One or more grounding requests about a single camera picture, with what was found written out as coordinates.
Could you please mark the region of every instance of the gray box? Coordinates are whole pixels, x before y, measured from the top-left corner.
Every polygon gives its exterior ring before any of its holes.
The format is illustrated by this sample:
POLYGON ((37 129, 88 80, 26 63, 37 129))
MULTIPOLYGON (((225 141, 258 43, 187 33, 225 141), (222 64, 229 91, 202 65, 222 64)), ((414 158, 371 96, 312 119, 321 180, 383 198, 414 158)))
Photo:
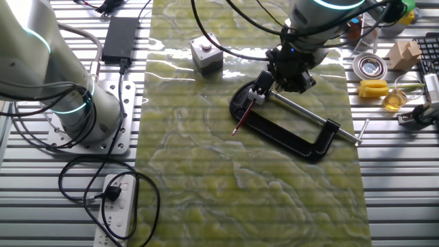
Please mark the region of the gray box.
MULTIPOLYGON (((210 33, 209 36, 219 44, 214 34, 210 33)), ((201 36, 193 39, 190 44, 192 60, 202 75, 207 75, 222 68, 222 51, 215 45, 212 45, 206 37, 201 36)))

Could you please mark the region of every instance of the green marble mat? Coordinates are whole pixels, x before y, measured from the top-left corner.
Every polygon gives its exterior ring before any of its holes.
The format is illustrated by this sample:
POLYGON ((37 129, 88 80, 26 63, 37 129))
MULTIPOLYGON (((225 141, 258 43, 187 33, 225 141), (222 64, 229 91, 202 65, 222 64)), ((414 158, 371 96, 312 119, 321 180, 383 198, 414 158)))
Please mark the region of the green marble mat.
MULTIPOLYGON (((280 29, 256 1, 236 4, 259 23, 280 29)), ((286 0, 264 5, 284 20, 286 0)), ((208 32, 224 46, 262 56, 278 37, 249 26, 222 0, 200 0, 208 32)), ((228 111, 233 93, 255 79, 265 62, 224 57, 224 70, 209 78, 195 73, 189 40, 201 36, 189 0, 154 0, 136 168, 160 188, 160 222, 149 246, 371 246, 357 150, 337 139, 310 165, 253 135, 235 137, 228 111)), ((312 71, 317 86, 303 95, 284 93, 353 132, 346 78, 338 50, 312 71)), ((313 141, 321 126, 267 102, 260 114, 313 141)), ((140 195, 139 231, 149 234, 155 195, 140 195)))

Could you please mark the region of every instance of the wooden block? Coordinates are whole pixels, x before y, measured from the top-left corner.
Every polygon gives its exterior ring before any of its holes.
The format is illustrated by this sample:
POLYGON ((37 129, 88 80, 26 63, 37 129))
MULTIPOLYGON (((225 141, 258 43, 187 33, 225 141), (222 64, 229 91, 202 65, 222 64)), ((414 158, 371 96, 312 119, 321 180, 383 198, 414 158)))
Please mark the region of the wooden block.
POLYGON ((420 61, 421 54, 422 51, 416 41, 398 41, 387 56, 390 59, 391 69, 408 70, 420 61))

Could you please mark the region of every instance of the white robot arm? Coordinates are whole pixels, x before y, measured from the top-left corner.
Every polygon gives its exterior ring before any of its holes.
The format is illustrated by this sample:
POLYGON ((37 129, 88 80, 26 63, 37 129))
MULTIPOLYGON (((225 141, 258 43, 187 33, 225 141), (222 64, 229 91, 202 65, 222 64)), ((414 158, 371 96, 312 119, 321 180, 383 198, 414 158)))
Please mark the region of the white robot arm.
MULTIPOLYGON (((0 93, 10 95, 0 99, 55 95, 66 90, 59 82, 71 82, 87 89, 93 100, 84 101, 81 93, 72 91, 52 108, 64 130, 73 138, 87 128, 80 121, 86 104, 94 104, 96 124, 84 141, 99 141, 115 131, 121 117, 117 98, 98 86, 65 43, 47 0, 0 0, 0 33, 0 93)), ((48 106, 55 100, 42 103, 48 106)))
POLYGON ((330 47, 324 44, 345 32, 350 16, 358 11, 371 12, 378 25, 398 21, 404 9, 401 0, 290 0, 281 46, 267 52, 276 88, 299 93, 310 89, 316 82, 308 70, 323 61, 330 47))

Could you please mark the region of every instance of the glass beaker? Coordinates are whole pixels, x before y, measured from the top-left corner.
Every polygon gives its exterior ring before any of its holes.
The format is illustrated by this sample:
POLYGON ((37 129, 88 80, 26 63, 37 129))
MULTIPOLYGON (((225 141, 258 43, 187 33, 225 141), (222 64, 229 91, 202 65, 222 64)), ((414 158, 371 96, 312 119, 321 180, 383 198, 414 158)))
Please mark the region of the glass beaker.
POLYGON ((424 93, 424 84, 415 76, 402 75, 395 80, 394 88, 383 100, 383 106, 390 112, 398 111, 405 103, 418 99, 424 93))

